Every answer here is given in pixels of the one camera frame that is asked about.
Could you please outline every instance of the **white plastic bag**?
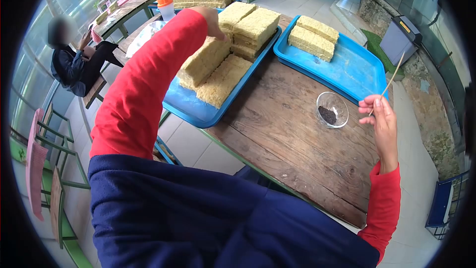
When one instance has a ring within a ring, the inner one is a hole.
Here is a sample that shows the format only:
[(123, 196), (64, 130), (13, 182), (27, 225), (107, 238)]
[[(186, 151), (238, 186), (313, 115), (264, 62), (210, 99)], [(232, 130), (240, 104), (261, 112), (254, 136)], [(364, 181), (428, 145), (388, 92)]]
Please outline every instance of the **white plastic bag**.
[(132, 43), (127, 48), (126, 57), (131, 58), (137, 50), (139, 50), (149, 39), (154, 36), (167, 22), (163, 21), (154, 21), (150, 24), (147, 24), (146, 27), (139, 33), (139, 35), (134, 38)]

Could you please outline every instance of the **black seeds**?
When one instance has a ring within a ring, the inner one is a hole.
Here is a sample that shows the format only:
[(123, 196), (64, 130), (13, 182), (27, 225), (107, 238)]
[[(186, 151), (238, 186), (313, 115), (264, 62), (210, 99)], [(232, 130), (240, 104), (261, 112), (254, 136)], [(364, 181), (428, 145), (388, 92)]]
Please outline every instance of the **black seeds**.
[(326, 122), (332, 125), (336, 124), (337, 118), (336, 114), (333, 111), (328, 110), (321, 105), (319, 106), (318, 110), (319, 114), (322, 116), (322, 118), (324, 118)]

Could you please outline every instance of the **pink checkered cloth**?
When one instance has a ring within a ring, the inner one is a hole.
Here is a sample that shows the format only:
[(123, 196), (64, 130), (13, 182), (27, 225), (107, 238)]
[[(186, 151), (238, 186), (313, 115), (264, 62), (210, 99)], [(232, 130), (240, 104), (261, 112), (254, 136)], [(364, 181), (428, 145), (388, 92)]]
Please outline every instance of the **pink checkered cloth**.
[[(123, 5), (124, 3), (126, 3), (128, 0), (118, 0), (118, 6), (121, 6)], [(102, 41), (102, 38), (99, 34), (97, 34), (95, 31), (94, 31), (94, 27), (96, 27), (96, 23), (93, 23), (92, 25), (92, 31), (91, 31), (91, 37), (92, 37), (92, 40), (95, 42), (95, 43), (100, 43)]]
[(48, 149), (38, 144), (35, 138), (39, 132), (38, 120), (43, 120), (44, 114), (45, 111), (43, 109), (38, 109), (33, 116), (28, 137), (26, 165), (28, 200), (30, 201), (33, 214), (41, 221), (44, 221), (43, 215), (41, 215), (41, 177)]

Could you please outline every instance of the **gray metal box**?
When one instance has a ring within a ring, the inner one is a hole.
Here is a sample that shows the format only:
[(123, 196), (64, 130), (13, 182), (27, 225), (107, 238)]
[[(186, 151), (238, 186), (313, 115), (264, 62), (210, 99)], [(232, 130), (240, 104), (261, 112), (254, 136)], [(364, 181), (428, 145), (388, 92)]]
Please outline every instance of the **gray metal box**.
[(380, 42), (380, 47), (385, 52), (393, 65), (397, 65), (403, 56), (402, 64), (418, 49), (415, 44), (421, 43), (419, 30), (405, 16), (395, 17), (390, 23), (387, 32)]

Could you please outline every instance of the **wooden skewer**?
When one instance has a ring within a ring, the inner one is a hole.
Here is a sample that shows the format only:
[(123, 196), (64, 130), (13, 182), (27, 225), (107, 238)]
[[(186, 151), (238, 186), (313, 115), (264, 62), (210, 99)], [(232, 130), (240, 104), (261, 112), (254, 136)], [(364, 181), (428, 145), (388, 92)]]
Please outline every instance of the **wooden skewer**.
[[(392, 83), (393, 78), (395, 78), (396, 72), (397, 72), (397, 70), (400, 68), (400, 64), (402, 63), (402, 60), (403, 60), (403, 56), (404, 56), (404, 55), (405, 55), (405, 52), (403, 52), (402, 56), (400, 57), (400, 61), (398, 62), (398, 65), (396, 66), (395, 72), (393, 73), (392, 78), (391, 78), (390, 81), (388, 82), (387, 87), (385, 87), (384, 92), (382, 92), (382, 94), (380, 95), (380, 99), (382, 99), (382, 97), (384, 96), (384, 94), (385, 94), (385, 92), (387, 91), (388, 87), (390, 86), (390, 83)], [(368, 113), (368, 116), (370, 117), (370, 115), (372, 115), (373, 112), (374, 112), (374, 108), (372, 108), (372, 111), (370, 111), (370, 113)]]

